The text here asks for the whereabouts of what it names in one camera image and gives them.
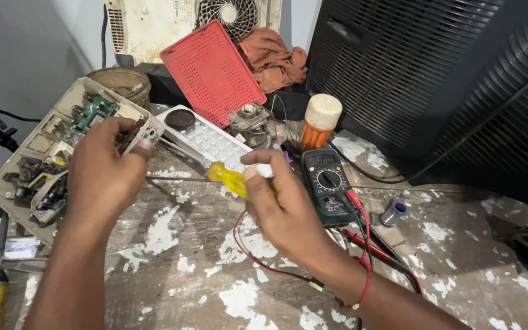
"hand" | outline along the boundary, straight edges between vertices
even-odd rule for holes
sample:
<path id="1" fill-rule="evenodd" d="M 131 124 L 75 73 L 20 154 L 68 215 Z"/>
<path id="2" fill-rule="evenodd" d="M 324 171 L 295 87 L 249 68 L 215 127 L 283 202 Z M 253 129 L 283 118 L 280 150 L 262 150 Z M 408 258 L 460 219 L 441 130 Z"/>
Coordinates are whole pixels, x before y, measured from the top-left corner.
<path id="1" fill-rule="evenodd" d="M 270 164 L 274 173 L 272 183 L 253 167 L 244 171 L 248 198 L 247 212 L 254 218 L 264 239 L 292 261 L 309 270 L 319 261 L 320 254 L 333 250 L 335 245 L 323 226 L 300 180 L 286 163 L 281 152 L 273 149 L 257 150 L 241 158 L 246 165 Z"/>
<path id="2" fill-rule="evenodd" d="M 144 184 L 152 143 L 143 139 L 130 153 L 120 156 L 116 135 L 129 131 L 132 119 L 109 117 L 95 124 L 80 140 L 69 164 L 68 215 L 71 221 L 109 223 L 134 201 Z"/>

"white wall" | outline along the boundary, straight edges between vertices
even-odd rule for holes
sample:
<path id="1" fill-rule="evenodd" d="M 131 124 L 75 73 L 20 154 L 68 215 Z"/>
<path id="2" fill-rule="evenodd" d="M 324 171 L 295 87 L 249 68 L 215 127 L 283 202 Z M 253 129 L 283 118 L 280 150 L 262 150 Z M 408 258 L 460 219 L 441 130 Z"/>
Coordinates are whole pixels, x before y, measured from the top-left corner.
<path id="1" fill-rule="evenodd" d="M 321 0 L 283 0 L 280 36 L 286 46 L 301 47 L 307 53 L 317 23 Z"/>
<path id="2" fill-rule="evenodd" d="M 100 69 L 102 21 L 103 0 L 0 0 L 0 109 L 41 118 L 77 78 Z M 18 143 L 36 125 L 0 119 L 18 129 Z M 0 167 L 9 155 L 0 147 Z"/>

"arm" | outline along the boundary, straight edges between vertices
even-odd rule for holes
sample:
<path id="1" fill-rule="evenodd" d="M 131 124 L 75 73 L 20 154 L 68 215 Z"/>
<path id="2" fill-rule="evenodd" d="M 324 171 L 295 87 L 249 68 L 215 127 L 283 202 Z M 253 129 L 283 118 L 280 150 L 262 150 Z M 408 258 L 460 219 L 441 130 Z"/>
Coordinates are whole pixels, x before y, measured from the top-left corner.
<path id="1" fill-rule="evenodd" d="M 111 117 L 78 143 L 69 164 L 69 206 L 24 329 L 104 329 L 107 240 L 142 188 L 152 143 L 123 156 L 114 145 L 134 120 Z"/>
<path id="2" fill-rule="evenodd" d="M 274 172 L 276 198 L 268 182 L 255 169 L 244 171 L 248 213 L 256 219 L 264 237 L 281 253 L 313 274 L 346 304 L 362 296 L 366 269 L 329 238 L 309 195 L 275 150 L 246 154 L 244 164 L 266 163 Z M 466 325 L 400 285 L 376 274 L 356 314 L 364 324 L 378 329 L 469 329 Z"/>

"green circuit board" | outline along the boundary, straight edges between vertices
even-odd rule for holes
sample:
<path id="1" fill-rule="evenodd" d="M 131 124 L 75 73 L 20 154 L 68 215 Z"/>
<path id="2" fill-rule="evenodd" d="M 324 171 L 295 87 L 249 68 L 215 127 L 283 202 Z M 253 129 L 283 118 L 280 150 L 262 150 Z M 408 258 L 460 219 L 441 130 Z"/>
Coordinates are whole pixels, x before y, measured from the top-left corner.
<path id="1" fill-rule="evenodd" d="M 87 134 L 93 124 L 100 123 L 105 118 L 113 116 L 116 112 L 117 104 L 111 103 L 101 96 L 96 96 L 92 102 L 87 102 L 82 109 L 82 112 L 73 112 L 73 125 L 66 137 L 62 139 L 72 147 Z"/>

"paint-stained table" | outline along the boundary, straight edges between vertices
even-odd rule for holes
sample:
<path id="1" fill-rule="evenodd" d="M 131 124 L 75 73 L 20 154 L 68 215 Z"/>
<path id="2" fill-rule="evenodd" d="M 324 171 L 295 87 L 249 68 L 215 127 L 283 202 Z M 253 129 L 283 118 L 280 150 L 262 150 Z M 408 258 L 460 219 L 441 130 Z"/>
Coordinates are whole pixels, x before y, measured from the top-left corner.
<path id="1" fill-rule="evenodd" d="M 364 169 L 393 173 L 373 145 L 347 132 L 338 138 L 336 145 Z M 475 329 L 528 329 L 528 273 L 499 241 L 502 225 L 528 225 L 527 205 L 453 185 L 385 187 L 345 168 L 371 216 L 392 198 L 407 204 L 409 215 L 393 229 L 377 231 L 392 245 L 405 241 L 396 251 L 419 276 L 429 301 Z M 341 311 L 329 290 L 270 274 L 240 253 L 231 229 L 244 202 L 222 184 L 189 181 L 203 173 L 159 149 L 148 172 L 180 180 L 148 181 L 117 221 L 105 265 L 107 329 L 354 327 L 353 314 Z M 238 234 L 268 265 L 304 274 L 262 240 L 249 217 Z M 377 271 L 410 287 L 378 262 Z M 4 328 L 19 329 L 40 276 L 10 271 L 9 277 Z"/>

